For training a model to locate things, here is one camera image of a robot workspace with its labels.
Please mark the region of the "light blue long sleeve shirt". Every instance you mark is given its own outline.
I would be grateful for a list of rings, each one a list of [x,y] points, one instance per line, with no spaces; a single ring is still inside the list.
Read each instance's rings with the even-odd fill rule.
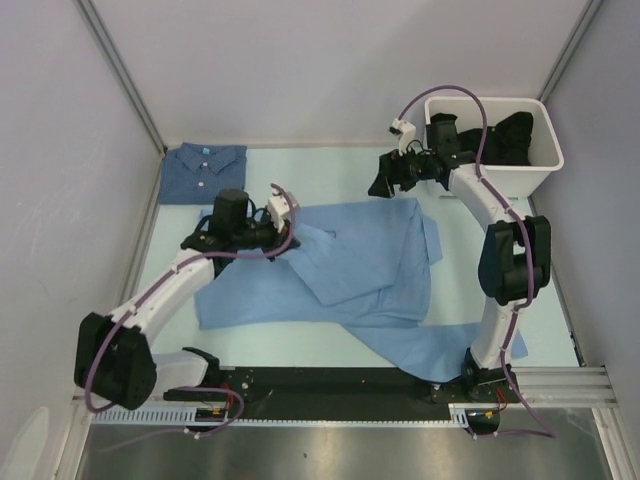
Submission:
[[[461,373],[477,324],[426,326],[439,232],[413,198],[305,207],[298,246],[269,260],[236,259],[194,296],[203,330],[279,321],[341,325],[422,380]]]

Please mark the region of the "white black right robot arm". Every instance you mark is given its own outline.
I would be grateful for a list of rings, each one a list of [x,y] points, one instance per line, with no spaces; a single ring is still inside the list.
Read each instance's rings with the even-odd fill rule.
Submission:
[[[429,124],[426,145],[410,122],[395,119],[389,130],[398,146],[380,156],[369,196],[392,198],[434,180],[463,203],[484,232],[478,263],[485,294],[480,332],[465,352],[460,376],[440,385],[443,393],[473,403],[512,402],[516,378],[510,358],[519,318],[550,281],[550,222],[513,207],[489,180],[480,151],[462,149],[454,121]]]

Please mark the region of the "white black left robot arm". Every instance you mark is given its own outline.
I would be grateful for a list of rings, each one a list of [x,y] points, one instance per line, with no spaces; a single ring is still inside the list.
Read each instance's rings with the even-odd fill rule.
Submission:
[[[190,391],[214,397],[221,387],[218,360],[185,347],[154,354],[151,347],[175,313],[234,260],[274,260],[298,247],[294,237],[299,204],[278,185],[262,208],[243,190],[222,191],[211,214],[182,241],[169,265],[144,290],[106,315],[81,322],[74,382],[92,413],[115,406],[141,407],[150,397]]]

